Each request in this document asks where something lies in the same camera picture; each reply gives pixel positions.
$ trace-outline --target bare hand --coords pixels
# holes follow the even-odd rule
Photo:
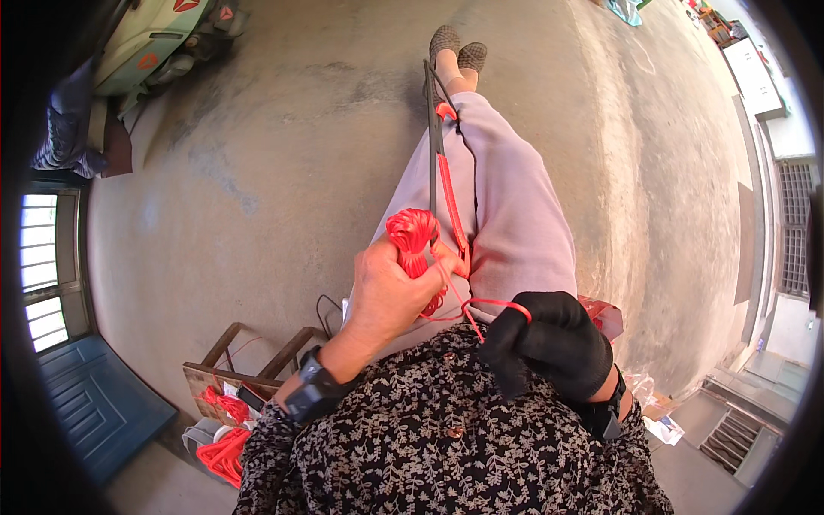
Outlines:
[[[386,235],[355,257],[352,316],[347,330],[377,350],[412,325],[432,297],[447,285],[458,264],[456,256],[440,260],[417,279],[398,265],[398,249]]]

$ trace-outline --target black glove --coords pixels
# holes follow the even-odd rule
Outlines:
[[[524,392],[525,365],[567,400],[584,402],[595,395],[612,369],[612,347],[581,303],[566,292],[522,292],[513,302],[529,310],[532,323],[506,308],[478,351],[504,398]]]

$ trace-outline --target red triangle logo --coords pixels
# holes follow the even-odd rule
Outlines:
[[[157,56],[149,52],[140,58],[138,70],[148,70],[157,66]]]

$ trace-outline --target leg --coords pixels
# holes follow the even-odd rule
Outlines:
[[[523,291],[577,295],[572,234],[541,155],[483,96],[462,91],[452,101],[477,160],[473,296],[511,300]],[[473,314],[487,322],[503,309],[473,307]]]
[[[463,143],[461,135],[457,133],[457,125],[450,119],[443,125],[443,146],[449,161],[449,170],[452,178],[452,189],[455,192],[455,201],[461,217],[466,237],[471,241],[475,235],[475,161]],[[441,223],[441,239],[453,251],[457,252],[457,241],[452,223],[449,220],[446,197],[443,185],[438,174],[438,221]],[[429,133],[424,133],[415,149],[409,164],[406,165],[404,175],[400,178],[395,193],[386,208],[386,212],[377,226],[372,242],[386,232],[386,220],[406,208],[429,209]],[[458,290],[461,298],[470,297],[469,282],[466,279],[452,275],[452,283]],[[443,306],[438,309],[433,318],[447,318],[460,314],[460,303],[454,292],[447,292],[443,299]],[[388,347],[376,356],[376,360],[414,347],[416,344],[435,336],[458,321],[435,322],[419,318],[414,324]]]

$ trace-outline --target blue door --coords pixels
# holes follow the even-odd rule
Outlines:
[[[98,484],[105,483],[176,414],[99,335],[55,349],[39,360],[68,441]]]

